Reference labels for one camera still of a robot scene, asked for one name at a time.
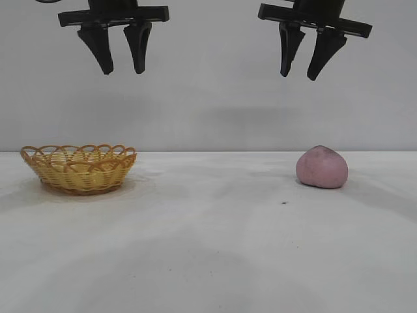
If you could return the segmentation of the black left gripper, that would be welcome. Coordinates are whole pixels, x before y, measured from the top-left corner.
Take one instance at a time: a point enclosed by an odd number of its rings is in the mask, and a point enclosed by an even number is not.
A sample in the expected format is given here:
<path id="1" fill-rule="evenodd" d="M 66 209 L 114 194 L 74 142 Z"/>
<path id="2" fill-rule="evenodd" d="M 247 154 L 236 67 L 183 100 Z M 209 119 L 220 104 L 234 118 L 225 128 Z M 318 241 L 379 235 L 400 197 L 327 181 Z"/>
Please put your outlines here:
<path id="1" fill-rule="evenodd" d="M 88 4 L 88 10 L 59 13 L 60 25 L 62 27 L 82 25 L 78 30 L 79 38 L 94 55 L 102 72 L 110 74 L 114 67 L 109 48 L 108 29 L 90 26 L 110 27 L 135 23 L 125 27 L 123 31 L 130 47 L 135 72 L 143 73 L 147 43 L 152 29 L 151 22 L 167 22 L 168 6 L 139 6 L 137 1 L 88 1 Z"/>

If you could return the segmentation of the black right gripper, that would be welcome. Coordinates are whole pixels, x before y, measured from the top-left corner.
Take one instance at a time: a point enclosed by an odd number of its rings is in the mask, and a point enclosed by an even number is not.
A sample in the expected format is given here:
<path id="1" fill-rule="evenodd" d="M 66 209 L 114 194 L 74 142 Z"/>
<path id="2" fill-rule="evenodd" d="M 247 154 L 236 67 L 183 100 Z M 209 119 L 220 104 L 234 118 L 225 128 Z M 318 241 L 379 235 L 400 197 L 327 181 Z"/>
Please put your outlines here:
<path id="1" fill-rule="evenodd" d="M 281 67 L 280 74 L 287 77 L 292 62 L 298 51 L 305 33 L 300 25 L 316 28 L 317 38 L 307 77 L 315 81 L 327 62 L 347 42 L 348 35 L 368 38 L 372 25 L 341 18 L 344 0 L 336 1 L 292 1 L 293 6 L 281 7 L 262 3 L 258 18 L 280 22 L 279 32 L 281 40 Z"/>

